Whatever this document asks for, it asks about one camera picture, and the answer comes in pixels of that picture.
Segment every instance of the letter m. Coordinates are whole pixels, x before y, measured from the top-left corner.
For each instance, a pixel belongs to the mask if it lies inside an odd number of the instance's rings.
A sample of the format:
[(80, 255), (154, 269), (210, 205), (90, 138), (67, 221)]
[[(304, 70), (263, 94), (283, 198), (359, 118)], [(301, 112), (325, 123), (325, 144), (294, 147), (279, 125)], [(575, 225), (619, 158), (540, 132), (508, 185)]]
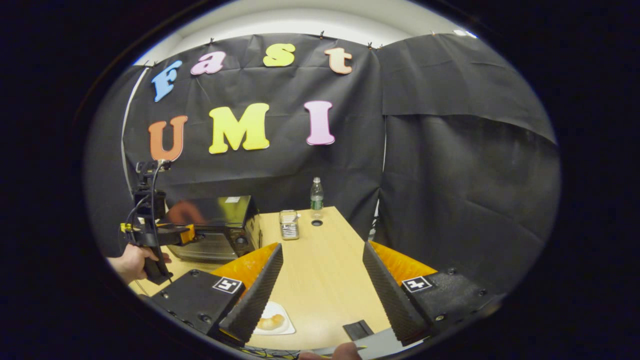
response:
[(211, 110), (209, 116), (213, 118), (213, 143), (209, 147), (209, 152), (211, 154), (226, 152), (229, 146), (224, 142), (225, 136), (231, 148), (238, 150), (245, 133), (246, 140), (243, 143), (245, 150), (268, 148), (269, 140), (264, 134), (264, 116), (268, 110), (267, 104), (251, 104), (244, 111), (240, 121), (228, 107)]

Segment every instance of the human hand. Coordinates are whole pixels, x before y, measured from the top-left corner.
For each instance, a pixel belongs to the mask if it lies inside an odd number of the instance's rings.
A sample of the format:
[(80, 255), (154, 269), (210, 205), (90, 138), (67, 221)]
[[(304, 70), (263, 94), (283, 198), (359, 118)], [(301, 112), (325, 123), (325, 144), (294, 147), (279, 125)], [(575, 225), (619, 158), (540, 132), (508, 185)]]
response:
[[(314, 354), (312, 352), (304, 352), (298, 356), (299, 360), (324, 360), (325, 357), (322, 357), (318, 354)], [(332, 360), (362, 360), (360, 355), (358, 355), (358, 349), (354, 343), (344, 343), (338, 345), (333, 351), (333, 355), (331, 356)]]
[[(165, 263), (171, 263), (169, 254), (163, 252), (162, 255)], [(144, 271), (145, 258), (151, 258), (154, 261), (159, 261), (150, 248), (137, 247), (128, 243), (122, 256), (119, 258), (107, 258), (107, 260), (122, 280), (124, 280), (126, 284), (129, 284), (133, 280), (142, 280), (147, 278), (147, 273)]]

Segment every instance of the pink letter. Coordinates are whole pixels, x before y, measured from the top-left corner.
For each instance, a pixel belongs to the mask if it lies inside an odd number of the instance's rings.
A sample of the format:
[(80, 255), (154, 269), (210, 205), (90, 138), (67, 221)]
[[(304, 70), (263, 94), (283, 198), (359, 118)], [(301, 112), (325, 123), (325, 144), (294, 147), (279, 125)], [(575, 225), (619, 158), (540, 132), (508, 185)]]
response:
[(220, 69), (222, 69), (222, 60), (225, 59), (226, 55), (227, 54), (225, 54), (224, 51), (215, 51), (213, 53), (203, 55), (200, 57), (199, 63), (191, 68), (191, 73), (193, 75), (200, 75), (205, 72), (207, 74), (213, 74), (220, 71)]
[(311, 133), (307, 138), (309, 145), (329, 145), (335, 137), (329, 133), (329, 109), (333, 105), (328, 101), (307, 101), (305, 109), (309, 111)]

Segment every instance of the plastic water bottle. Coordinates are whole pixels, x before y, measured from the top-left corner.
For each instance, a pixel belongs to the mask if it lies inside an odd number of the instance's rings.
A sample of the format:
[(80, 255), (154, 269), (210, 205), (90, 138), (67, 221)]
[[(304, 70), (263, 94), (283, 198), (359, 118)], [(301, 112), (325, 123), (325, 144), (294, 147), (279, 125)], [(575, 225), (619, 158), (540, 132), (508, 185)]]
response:
[(311, 210), (313, 213), (311, 216), (314, 219), (322, 218), (322, 208), (323, 208), (323, 200), (324, 200), (324, 191), (322, 190), (322, 185), (320, 184), (320, 178), (314, 177), (314, 184), (311, 186)]

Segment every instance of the blue letter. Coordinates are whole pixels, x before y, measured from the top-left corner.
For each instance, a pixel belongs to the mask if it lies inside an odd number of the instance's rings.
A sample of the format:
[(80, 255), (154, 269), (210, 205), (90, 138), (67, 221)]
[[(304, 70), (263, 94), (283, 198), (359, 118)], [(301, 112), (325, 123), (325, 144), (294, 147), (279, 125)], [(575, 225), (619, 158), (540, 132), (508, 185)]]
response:
[(175, 69), (179, 68), (180, 65), (182, 65), (182, 61), (176, 61), (151, 81), (156, 85), (156, 102), (160, 101), (160, 99), (173, 90), (173, 84), (169, 84), (169, 81), (175, 81), (175, 78), (178, 76)]

